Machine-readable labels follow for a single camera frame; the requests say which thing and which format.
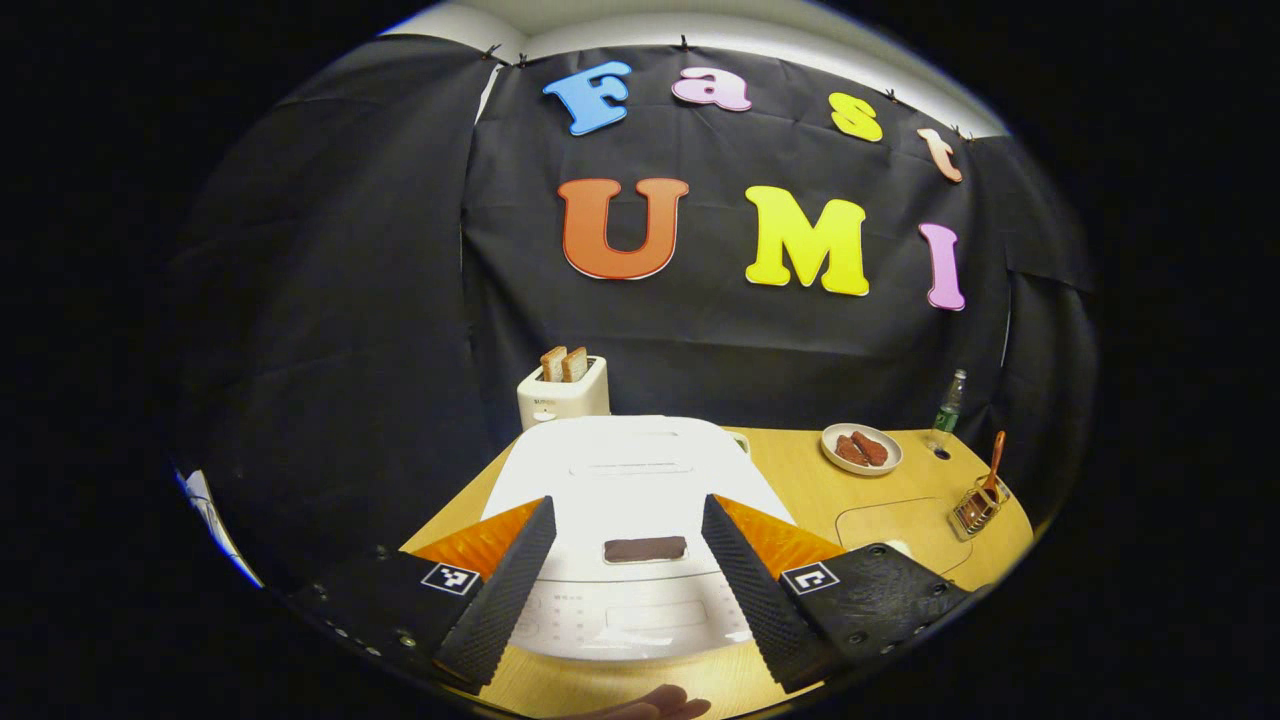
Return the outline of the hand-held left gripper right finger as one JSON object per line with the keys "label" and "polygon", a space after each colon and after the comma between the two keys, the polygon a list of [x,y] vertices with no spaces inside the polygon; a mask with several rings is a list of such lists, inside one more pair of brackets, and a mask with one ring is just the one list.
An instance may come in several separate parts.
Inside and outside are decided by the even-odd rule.
{"label": "hand-held left gripper right finger", "polygon": [[973,603],[890,544],[846,550],[721,495],[705,497],[701,537],[786,692],[878,670]]}

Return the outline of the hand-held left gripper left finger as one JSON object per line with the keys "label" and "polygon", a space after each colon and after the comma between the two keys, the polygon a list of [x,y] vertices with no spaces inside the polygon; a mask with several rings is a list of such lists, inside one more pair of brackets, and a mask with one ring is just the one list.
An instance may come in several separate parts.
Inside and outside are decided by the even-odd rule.
{"label": "hand-held left gripper left finger", "polygon": [[544,496],[413,551],[366,553],[287,603],[403,676],[476,694],[500,659],[556,539]]}

